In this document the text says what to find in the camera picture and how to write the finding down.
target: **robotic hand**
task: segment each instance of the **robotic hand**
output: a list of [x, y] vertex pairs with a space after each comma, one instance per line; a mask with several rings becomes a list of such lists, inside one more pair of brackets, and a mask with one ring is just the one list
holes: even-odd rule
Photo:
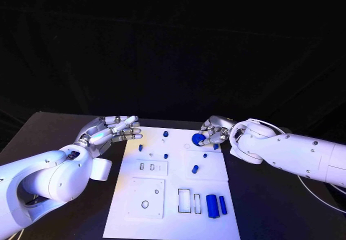
[[230, 142], [230, 154], [250, 164], [267, 164], [308, 179], [346, 185], [346, 145], [283, 133], [269, 123], [247, 119], [236, 122], [210, 116], [191, 137], [197, 146]]
[[[105, 181], [112, 162], [97, 156], [110, 143], [142, 137], [136, 116], [94, 118], [73, 144], [0, 166], [0, 239], [25, 228], [81, 193], [89, 178]], [[21, 185], [38, 197], [24, 203]]]

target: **oval hole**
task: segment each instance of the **oval hole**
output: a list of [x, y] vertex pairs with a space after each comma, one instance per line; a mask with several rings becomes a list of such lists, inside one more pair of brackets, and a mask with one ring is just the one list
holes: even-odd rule
[[148, 201], [142, 201], [142, 202], [141, 202], [141, 207], [142, 207], [143, 209], [148, 207], [148, 205], [149, 205]]

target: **table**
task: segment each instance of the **table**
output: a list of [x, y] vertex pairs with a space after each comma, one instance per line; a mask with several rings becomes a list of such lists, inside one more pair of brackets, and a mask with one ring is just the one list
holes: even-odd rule
[[[70, 144], [93, 118], [47, 112], [32, 114], [0, 153], [0, 165]], [[152, 119], [139, 119], [139, 123], [145, 127], [190, 130], [201, 126], [201, 122]], [[79, 197], [24, 229], [21, 240], [102, 239], [125, 145], [126, 142], [112, 144], [100, 156], [112, 161], [107, 180], [89, 180]], [[240, 239], [344, 239], [344, 215], [311, 196], [296, 176], [265, 162], [254, 165], [239, 160], [229, 154], [229, 142], [220, 148]], [[324, 183], [309, 179], [304, 182], [335, 206]]]

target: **robotic arm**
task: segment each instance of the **robotic arm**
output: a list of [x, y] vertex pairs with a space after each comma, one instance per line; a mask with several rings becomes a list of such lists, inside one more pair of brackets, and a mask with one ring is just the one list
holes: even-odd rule
[[[97, 156], [110, 143], [142, 137], [136, 120], [136, 116], [97, 117], [80, 129], [73, 144], [0, 166], [0, 239], [71, 201], [89, 178], [106, 180], [112, 162]], [[38, 196], [28, 203], [17, 194], [19, 185]]]
[[236, 122], [210, 116], [191, 137], [197, 146], [230, 142], [230, 154], [250, 164], [267, 164], [308, 179], [346, 185], [346, 145], [299, 136], [269, 123], [247, 119]]

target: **black curtain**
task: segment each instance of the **black curtain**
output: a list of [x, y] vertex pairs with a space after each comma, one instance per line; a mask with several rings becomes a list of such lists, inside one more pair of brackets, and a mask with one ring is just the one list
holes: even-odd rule
[[210, 115], [257, 118], [346, 142], [337, 17], [234, 16], [226, 6], [188, 1], [0, 6], [1, 145], [37, 111], [197, 122]]

